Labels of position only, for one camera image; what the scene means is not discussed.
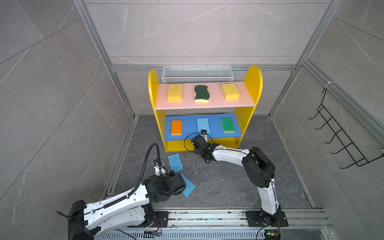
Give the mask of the bright green sponge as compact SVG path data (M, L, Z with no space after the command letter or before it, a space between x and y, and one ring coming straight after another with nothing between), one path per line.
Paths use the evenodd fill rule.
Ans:
M223 133L234 133L235 127L232 118L221 118Z

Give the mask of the orange sponge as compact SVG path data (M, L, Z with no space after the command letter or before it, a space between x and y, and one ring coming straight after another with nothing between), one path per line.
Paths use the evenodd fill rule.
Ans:
M172 120L171 122L171 135L172 136L181 136L183 134L183 121L182 120Z

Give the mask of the dark green sponge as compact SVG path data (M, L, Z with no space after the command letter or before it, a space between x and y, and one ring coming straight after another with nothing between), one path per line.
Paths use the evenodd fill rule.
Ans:
M196 103L208 103L210 99L210 94L208 91L208 86L197 85L194 88L195 90L195 102Z

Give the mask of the yellow sponge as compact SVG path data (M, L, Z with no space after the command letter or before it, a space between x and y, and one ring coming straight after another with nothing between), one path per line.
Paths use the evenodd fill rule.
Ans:
M183 98L183 85L170 84L168 88L167 100L168 102L181 102Z
M226 101L238 100L240 97L240 92L236 84L222 84L221 89Z

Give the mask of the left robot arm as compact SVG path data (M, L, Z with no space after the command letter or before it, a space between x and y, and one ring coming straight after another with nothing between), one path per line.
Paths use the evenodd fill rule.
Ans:
M70 240L92 240L104 232L122 227L145 228L156 219L152 206L181 194L187 184L181 174L156 176L144 180L131 189L109 199L85 203L75 202L68 216Z

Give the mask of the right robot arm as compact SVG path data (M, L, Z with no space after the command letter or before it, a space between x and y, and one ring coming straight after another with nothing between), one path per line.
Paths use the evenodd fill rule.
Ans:
M209 143L205 135L197 135L191 143L195 148L194 152L207 163L219 161L243 167L250 182L258 188L263 218L271 221L277 218L281 207L275 190L276 167L260 148L227 148L217 143Z

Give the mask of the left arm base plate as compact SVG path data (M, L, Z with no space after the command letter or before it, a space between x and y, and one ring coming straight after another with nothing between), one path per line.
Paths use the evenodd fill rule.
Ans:
M169 214L168 211L155 211L155 219L150 225L151 228L157 228L158 224L160 224L159 228L167 228L169 222Z

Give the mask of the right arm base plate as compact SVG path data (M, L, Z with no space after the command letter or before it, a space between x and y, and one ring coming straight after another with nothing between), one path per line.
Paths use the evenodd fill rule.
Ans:
M288 227L288 221L285 213L278 208L274 215L260 211L246 211L246 219L249 227Z

